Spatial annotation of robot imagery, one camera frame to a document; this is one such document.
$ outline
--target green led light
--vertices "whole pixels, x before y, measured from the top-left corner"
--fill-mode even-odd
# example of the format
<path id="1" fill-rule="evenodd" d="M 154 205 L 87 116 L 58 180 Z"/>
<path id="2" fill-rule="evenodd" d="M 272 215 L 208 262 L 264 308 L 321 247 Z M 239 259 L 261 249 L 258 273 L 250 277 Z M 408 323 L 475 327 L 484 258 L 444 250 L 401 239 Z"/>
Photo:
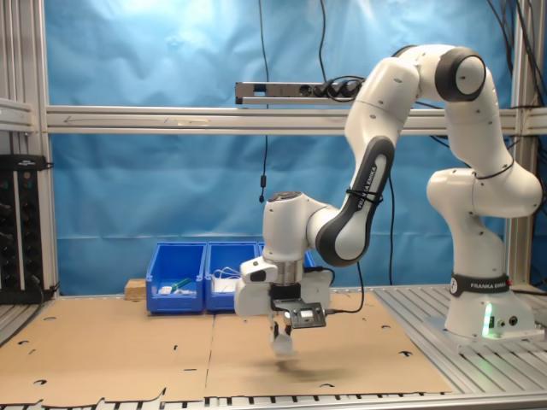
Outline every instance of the green led light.
<path id="1" fill-rule="evenodd" d="M 482 336 L 488 337 L 488 330 L 490 327 L 490 317 L 492 316 L 492 304 L 488 303 L 485 309 L 485 321 L 482 326 Z"/>

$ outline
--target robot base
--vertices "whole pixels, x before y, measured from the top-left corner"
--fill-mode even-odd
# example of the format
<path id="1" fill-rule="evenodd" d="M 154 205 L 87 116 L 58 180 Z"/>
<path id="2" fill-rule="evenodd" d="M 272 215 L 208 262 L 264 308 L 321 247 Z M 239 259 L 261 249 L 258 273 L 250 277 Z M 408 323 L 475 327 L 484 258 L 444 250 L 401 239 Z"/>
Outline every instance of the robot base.
<path id="1" fill-rule="evenodd" d="M 506 333 L 503 337 L 463 337 L 458 336 L 444 327 L 444 317 L 430 317 L 424 319 L 426 327 L 432 331 L 437 339 L 447 348 L 457 354 L 483 354 L 484 348 L 488 346 L 505 343 L 538 342 L 545 339 L 543 329 L 531 329 L 530 331 L 519 332 L 518 334 Z"/>
<path id="2" fill-rule="evenodd" d="M 439 340 L 458 354 L 545 337 L 544 329 L 536 325 L 532 309 L 512 291 L 453 296 L 446 321 L 431 317 L 425 322 Z"/>

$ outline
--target small wooden block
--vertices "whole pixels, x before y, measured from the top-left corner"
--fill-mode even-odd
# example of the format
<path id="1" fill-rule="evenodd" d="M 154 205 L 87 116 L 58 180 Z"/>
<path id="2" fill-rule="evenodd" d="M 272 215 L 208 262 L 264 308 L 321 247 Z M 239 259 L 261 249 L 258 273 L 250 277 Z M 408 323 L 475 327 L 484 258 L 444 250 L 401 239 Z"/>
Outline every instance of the small wooden block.
<path id="1" fill-rule="evenodd" d="M 126 301 L 143 301 L 146 299 L 145 279 L 129 279 L 126 284 Z"/>

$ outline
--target green object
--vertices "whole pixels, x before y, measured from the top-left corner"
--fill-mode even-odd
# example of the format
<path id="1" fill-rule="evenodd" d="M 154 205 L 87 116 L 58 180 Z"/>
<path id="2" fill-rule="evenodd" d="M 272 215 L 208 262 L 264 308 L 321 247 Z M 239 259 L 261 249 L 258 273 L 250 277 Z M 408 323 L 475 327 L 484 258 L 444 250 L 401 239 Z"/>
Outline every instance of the green object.
<path id="1" fill-rule="evenodd" d="M 189 284 L 191 282 L 190 278 L 182 279 L 177 284 L 174 284 L 171 286 L 171 293 L 175 292 L 178 288 L 182 288 L 185 284 Z"/>

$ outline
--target white object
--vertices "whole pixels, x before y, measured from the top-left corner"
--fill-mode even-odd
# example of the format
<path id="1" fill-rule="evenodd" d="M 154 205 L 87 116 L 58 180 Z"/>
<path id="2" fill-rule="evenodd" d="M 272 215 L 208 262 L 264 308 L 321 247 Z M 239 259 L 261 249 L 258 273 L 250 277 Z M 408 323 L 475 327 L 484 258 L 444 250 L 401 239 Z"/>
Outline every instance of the white object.
<path id="1" fill-rule="evenodd" d="M 172 289 L 173 288 L 171 288 L 171 286 L 163 286 L 157 291 L 157 293 L 160 295 L 170 295 Z"/>

